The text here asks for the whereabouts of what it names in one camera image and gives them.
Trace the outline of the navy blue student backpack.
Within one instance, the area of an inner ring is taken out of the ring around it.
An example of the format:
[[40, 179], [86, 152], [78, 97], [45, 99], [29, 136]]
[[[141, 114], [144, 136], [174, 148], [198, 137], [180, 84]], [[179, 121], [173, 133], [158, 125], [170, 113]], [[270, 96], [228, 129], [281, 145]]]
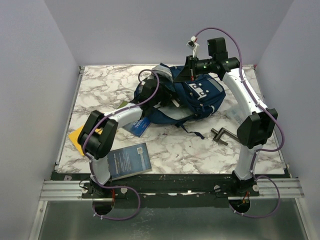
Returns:
[[214, 114], [226, 97], [225, 89], [211, 75], [201, 74], [194, 81], [173, 82], [183, 66], [168, 66], [160, 63], [152, 68], [152, 73], [140, 81], [133, 93], [131, 103], [138, 104], [150, 97], [159, 77], [159, 88], [167, 88], [178, 95], [180, 107], [154, 107], [152, 99], [141, 106], [142, 115], [157, 125], [175, 125], [184, 131], [184, 123], [189, 120], [200, 120]]

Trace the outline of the dark book underneath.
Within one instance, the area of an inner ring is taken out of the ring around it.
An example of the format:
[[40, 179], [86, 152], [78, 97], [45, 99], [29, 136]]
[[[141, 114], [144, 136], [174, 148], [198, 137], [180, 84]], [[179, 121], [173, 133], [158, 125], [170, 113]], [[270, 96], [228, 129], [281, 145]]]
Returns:
[[146, 143], [112, 150], [107, 155], [112, 180], [148, 173], [152, 170]]

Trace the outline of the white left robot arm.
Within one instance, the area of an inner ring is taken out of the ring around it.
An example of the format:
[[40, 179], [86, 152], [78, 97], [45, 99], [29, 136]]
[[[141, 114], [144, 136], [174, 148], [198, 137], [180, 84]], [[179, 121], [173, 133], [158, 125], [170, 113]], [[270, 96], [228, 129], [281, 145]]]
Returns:
[[168, 78], [150, 75], [138, 85], [134, 99], [125, 106], [109, 113], [98, 110], [90, 113], [77, 137], [77, 143], [89, 158], [90, 178], [95, 182], [93, 191], [99, 197], [107, 197], [111, 191], [107, 155], [117, 130], [143, 118], [154, 124], [172, 124], [173, 121], [158, 109], [167, 107], [177, 97], [173, 83]]

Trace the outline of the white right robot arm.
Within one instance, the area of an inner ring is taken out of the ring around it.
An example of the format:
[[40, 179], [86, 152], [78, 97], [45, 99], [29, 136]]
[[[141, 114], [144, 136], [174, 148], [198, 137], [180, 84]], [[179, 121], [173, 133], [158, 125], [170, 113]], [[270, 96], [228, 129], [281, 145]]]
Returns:
[[241, 61], [236, 57], [228, 57], [223, 37], [209, 39], [207, 44], [211, 58], [199, 60], [197, 37], [191, 37], [187, 45], [192, 48], [192, 55], [186, 57], [182, 71], [173, 81], [182, 83], [190, 80], [188, 88], [199, 101], [202, 101], [208, 97], [209, 91], [196, 83], [196, 78], [199, 75], [213, 73], [226, 84], [237, 100], [245, 120], [237, 129], [241, 149], [234, 174], [238, 179], [230, 183], [230, 191], [236, 196], [241, 196], [248, 190], [246, 181], [254, 177], [257, 152], [271, 137], [278, 113], [259, 101], [258, 95], [243, 74]]

